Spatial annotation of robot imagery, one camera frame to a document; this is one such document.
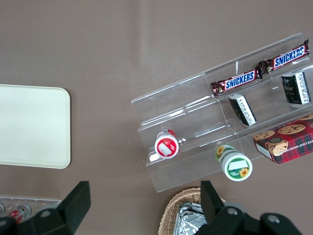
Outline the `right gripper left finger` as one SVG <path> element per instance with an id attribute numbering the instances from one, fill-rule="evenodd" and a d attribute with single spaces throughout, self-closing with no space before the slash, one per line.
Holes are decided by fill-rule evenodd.
<path id="1" fill-rule="evenodd" d="M 80 181 L 55 209 L 45 209 L 18 224 L 12 217 L 0 219 L 2 235 L 73 235 L 90 209 L 90 185 Z"/>

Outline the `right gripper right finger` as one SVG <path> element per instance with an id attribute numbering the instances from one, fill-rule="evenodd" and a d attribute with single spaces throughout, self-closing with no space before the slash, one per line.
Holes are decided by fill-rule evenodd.
<path id="1" fill-rule="evenodd" d="M 257 220 L 235 206 L 226 206 L 210 181 L 201 181 L 201 208 L 207 221 L 197 235 L 300 235 L 287 217 L 264 213 Z"/>

